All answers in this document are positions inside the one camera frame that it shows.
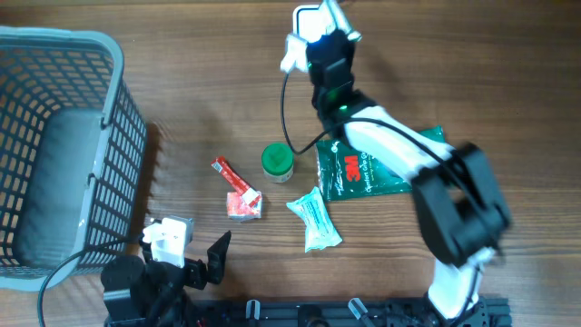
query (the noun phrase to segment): green snack bag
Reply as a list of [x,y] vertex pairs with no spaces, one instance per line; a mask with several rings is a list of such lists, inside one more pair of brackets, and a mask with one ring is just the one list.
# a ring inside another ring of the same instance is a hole
[[[444,143],[444,132],[437,126],[420,134]],[[319,188],[325,201],[348,200],[372,195],[408,193],[411,186],[395,175],[375,157],[350,149],[338,140],[318,141],[316,146],[319,167]],[[347,176],[347,166],[357,165],[365,173],[358,181]]]

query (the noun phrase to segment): gray basket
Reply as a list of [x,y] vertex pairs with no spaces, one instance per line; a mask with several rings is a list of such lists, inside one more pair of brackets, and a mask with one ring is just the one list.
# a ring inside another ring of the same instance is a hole
[[[0,26],[0,288],[37,291],[62,260],[129,232],[146,126],[109,36]],[[124,245],[50,282],[97,273]]]

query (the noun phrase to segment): wooden surface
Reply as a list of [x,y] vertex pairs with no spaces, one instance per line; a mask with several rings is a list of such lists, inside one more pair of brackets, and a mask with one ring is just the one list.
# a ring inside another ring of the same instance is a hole
[[[421,296],[433,258],[408,195],[330,203],[344,242],[304,253],[304,225],[285,206],[316,183],[314,153],[284,184],[262,176],[261,152],[282,141],[284,38],[297,3],[0,8],[0,24],[103,31],[125,54],[124,78],[149,123],[135,221],[196,220],[191,258],[232,230],[227,275],[193,298],[271,300]],[[492,163],[514,214],[507,264],[487,268],[481,293],[508,297],[516,326],[581,321],[581,9],[574,2],[357,1],[363,34],[356,86],[404,124],[441,124]],[[311,85],[291,76],[287,121],[305,144],[320,131]],[[210,161],[225,155],[266,195],[261,220],[225,215],[230,186]],[[98,276],[47,292],[49,326],[102,326]],[[0,325],[36,325],[36,294],[0,291]]]

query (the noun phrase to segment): green bottle cap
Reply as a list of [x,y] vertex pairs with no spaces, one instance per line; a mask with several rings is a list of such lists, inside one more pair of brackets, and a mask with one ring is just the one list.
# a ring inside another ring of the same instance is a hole
[[294,156],[286,144],[271,144],[262,152],[262,168],[271,175],[284,175],[292,169]]

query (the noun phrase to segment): small container with green lid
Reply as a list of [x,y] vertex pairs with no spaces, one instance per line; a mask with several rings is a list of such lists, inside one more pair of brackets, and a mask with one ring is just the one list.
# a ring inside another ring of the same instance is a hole
[[266,179],[284,183],[292,176],[294,156],[286,144],[271,144],[262,152],[262,170]]

